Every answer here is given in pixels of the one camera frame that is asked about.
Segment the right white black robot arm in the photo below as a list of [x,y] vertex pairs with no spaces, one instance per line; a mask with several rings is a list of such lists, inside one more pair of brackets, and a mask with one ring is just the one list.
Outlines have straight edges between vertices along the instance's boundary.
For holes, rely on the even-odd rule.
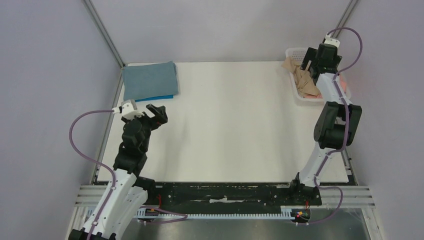
[[358,128],[362,108],[351,103],[341,85],[341,60],[337,46],[321,43],[308,48],[300,66],[309,72],[325,103],[313,130],[313,151],[290,183],[288,196],[295,204],[318,195],[321,173],[335,153],[352,144]]

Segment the beige t shirt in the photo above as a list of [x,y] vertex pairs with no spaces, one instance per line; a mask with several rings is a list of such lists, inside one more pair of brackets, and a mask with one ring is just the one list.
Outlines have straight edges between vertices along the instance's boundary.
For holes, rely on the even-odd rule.
[[295,61],[291,56],[286,57],[282,67],[288,70],[292,75],[297,93],[302,98],[318,99],[321,98],[321,92],[314,85],[310,73],[300,68],[301,64]]

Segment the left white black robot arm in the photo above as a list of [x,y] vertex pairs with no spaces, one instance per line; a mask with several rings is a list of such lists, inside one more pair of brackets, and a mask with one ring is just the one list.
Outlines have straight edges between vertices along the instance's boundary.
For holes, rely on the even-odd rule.
[[68,239],[120,240],[138,209],[156,200],[154,180],[140,177],[140,173],[147,161],[151,133],[166,124],[168,116],[165,106],[148,104],[146,108],[153,116],[139,111],[132,100],[106,110],[121,116],[122,142],[112,167],[95,162],[111,174],[111,179],[92,215],[81,229],[72,229]]

